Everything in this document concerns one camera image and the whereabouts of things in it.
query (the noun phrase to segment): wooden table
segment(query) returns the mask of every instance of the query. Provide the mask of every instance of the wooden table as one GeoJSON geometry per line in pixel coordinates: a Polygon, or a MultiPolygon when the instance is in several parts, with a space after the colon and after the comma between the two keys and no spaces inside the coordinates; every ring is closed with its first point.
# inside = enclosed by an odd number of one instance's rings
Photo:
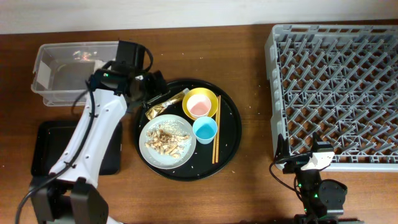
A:
{"type": "MultiPolygon", "coordinates": [[[[398,24],[398,21],[331,24],[398,24]]],[[[109,214],[128,223],[271,222],[303,213],[297,196],[268,172],[272,159],[271,96],[264,44],[273,24],[185,29],[111,30],[0,36],[0,223],[13,222],[31,180],[37,128],[72,119],[69,107],[46,107],[32,93],[33,66],[42,44],[133,40],[155,57],[153,70],[168,80],[199,78],[224,89],[242,117],[243,135],[234,159],[216,175],[177,182],[151,171],[132,142],[131,115],[123,118],[121,171],[101,176],[98,190],[109,214]]],[[[292,184],[292,175],[276,174],[292,184]]],[[[398,220],[398,174],[324,172],[348,186],[344,218],[367,223],[398,220]]],[[[30,201],[22,223],[35,223],[30,201]]]]}

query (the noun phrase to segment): wooden chopstick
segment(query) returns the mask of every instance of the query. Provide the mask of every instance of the wooden chopstick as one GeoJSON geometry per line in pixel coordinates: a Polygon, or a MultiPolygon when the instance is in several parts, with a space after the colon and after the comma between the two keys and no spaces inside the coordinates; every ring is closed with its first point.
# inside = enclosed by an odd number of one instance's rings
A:
{"type": "Polygon", "coordinates": [[[216,163],[218,162],[218,149],[220,147],[220,121],[221,121],[221,95],[218,97],[218,110],[217,110],[217,135],[216,135],[216,163]]]}
{"type": "MultiPolygon", "coordinates": [[[[216,123],[218,121],[218,110],[216,112],[216,123]]],[[[211,159],[211,163],[214,164],[215,163],[215,159],[216,159],[216,142],[217,142],[217,135],[215,136],[214,140],[213,140],[213,158],[211,159]]]]}

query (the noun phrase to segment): light blue cup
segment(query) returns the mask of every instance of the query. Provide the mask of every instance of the light blue cup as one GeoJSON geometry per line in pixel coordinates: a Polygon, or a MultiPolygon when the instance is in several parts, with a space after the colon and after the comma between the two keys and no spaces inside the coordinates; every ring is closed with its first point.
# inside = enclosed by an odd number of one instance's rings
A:
{"type": "Polygon", "coordinates": [[[213,118],[203,116],[193,123],[193,133],[201,144],[209,144],[217,134],[217,123],[213,118]]]}

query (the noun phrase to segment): wall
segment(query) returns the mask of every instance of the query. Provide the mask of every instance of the wall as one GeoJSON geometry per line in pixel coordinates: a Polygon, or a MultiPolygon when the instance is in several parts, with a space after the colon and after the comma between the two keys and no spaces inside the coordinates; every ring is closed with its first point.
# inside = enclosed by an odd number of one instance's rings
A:
{"type": "Polygon", "coordinates": [[[0,34],[397,18],[394,0],[0,0],[0,34]]]}

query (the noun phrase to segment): gray dish rack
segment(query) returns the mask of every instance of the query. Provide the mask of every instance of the gray dish rack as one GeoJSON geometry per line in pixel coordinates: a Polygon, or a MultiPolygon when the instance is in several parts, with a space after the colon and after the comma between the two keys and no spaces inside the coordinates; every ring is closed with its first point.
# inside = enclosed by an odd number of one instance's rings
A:
{"type": "Polygon", "coordinates": [[[276,25],[266,42],[272,142],[332,143],[328,171],[398,171],[398,26],[276,25]]]}

